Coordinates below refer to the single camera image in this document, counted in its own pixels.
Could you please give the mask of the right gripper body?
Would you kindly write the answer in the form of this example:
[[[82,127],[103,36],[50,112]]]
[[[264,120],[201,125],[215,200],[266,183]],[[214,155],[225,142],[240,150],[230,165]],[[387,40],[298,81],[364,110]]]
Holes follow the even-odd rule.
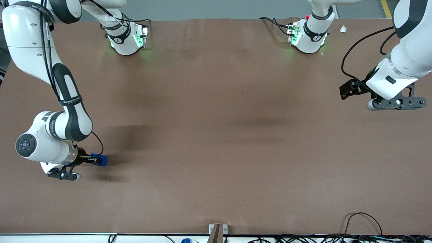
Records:
[[[67,166],[77,166],[84,162],[88,162],[87,159],[89,158],[89,155],[83,148],[78,146],[69,146],[68,148],[70,150],[68,151],[67,156],[64,159],[61,159],[59,162],[51,161],[40,163],[44,173],[54,173]]]

